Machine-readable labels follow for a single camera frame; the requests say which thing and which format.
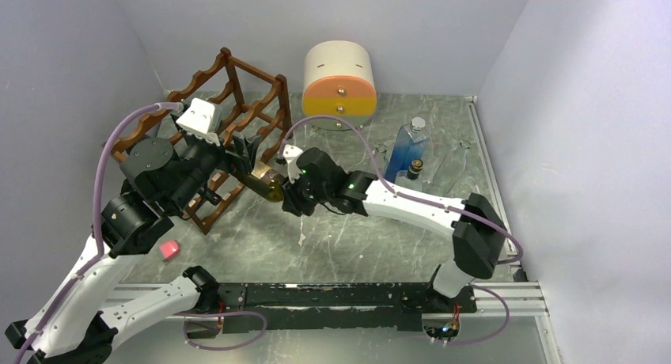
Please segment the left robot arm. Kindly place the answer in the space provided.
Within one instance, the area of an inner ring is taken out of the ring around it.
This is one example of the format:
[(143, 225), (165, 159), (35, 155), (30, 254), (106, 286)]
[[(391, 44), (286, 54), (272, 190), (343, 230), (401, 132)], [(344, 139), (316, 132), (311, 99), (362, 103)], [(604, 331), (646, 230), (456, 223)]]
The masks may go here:
[(193, 138), (179, 156), (164, 138), (139, 142), (121, 168), (127, 188), (93, 201), (93, 226), (76, 264), (48, 302), (27, 320), (11, 323), (6, 338), (17, 362), (102, 363), (113, 351), (172, 315), (228, 317), (216, 279), (187, 268), (168, 285), (129, 302), (104, 307), (122, 278), (171, 230), (172, 218), (204, 193), (217, 170), (249, 174), (260, 138), (235, 135), (233, 148)]

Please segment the blue glass bottle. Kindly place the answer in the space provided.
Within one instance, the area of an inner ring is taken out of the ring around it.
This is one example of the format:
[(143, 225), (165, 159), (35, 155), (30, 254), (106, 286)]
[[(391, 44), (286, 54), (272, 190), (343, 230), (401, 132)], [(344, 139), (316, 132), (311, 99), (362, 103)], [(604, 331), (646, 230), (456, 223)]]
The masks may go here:
[(414, 117), (410, 123), (402, 125), (397, 132), (384, 178), (394, 183), (399, 172), (407, 171), (413, 160), (423, 157), (429, 141), (426, 121), (422, 117)]

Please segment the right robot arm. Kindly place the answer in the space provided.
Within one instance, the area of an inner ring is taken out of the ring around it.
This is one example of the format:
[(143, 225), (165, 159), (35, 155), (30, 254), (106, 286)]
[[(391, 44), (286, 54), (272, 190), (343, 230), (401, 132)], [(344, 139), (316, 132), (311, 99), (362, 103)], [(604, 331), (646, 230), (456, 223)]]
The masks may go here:
[(310, 216), (319, 205), (342, 214), (389, 218), (431, 231), (451, 241), (452, 256), (430, 281), (427, 302), (438, 312), (457, 301), (473, 280), (491, 279), (499, 265), (506, 228), (481, 194), (446, 198), (403, 188), (361, 170), (346, 172), (323, 150), (284, 147), (287, 179), (282, 182), (284, 211)]

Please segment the olive green wine bottle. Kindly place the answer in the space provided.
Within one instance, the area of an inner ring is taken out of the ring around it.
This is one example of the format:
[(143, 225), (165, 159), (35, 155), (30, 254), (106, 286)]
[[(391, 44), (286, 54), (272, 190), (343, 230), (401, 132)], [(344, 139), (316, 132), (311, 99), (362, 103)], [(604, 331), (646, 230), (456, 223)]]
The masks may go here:
[(256, 161), (250, 173), (242, 174), (237, 179), (245, 187), (270, 202), (281, 203), (284, 200), (282, 183), (286, 179), (285, 176), (262, 161)]

